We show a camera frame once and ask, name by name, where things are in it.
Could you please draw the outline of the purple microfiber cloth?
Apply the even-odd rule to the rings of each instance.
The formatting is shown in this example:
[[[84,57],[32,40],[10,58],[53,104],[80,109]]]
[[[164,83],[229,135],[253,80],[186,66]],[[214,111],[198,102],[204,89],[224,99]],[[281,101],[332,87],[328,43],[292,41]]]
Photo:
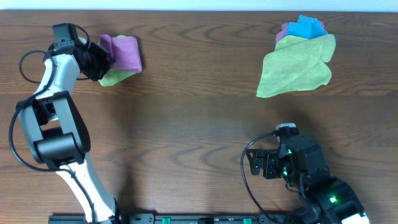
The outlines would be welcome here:
[[[100,35],[100,46],[104,47],[114,60],[111,68],[124,72],[142,72],[142,62],[137,39],[133,36],[111,37]]]

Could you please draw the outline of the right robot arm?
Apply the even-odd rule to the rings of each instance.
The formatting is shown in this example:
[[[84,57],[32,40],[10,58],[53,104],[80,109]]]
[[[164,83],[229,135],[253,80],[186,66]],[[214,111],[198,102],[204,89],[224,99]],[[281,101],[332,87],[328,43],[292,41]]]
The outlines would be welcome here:
[[[354,190],[330,174],[323,151],[311,134],[300,134],[294,124],[253,139],[243,150],[252,175],[284,179],[285,188],[298,194],[303,207],[284,215],[260,208],[269,223],[369,223]]]

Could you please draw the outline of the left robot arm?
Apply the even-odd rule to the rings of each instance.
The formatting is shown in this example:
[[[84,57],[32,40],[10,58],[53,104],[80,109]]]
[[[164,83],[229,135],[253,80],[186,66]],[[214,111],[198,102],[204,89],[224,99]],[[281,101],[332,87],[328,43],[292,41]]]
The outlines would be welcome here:
[[[63,23],[52,27],[55,42],[43,52],[45,73],[37,91],[18,102],[9,127],[9,144],[16,152],[13,131],[19,121],[32,157],[45,167],[17,160],[32,170],[54,172],[71,188],[84,216],[71,223],[120,223],[115,198],[100,181],[89,151],[88,129],[72,100],[81,74],[98,81],[114,60],[109,52],[89,39],[81,39],[80,26]]]

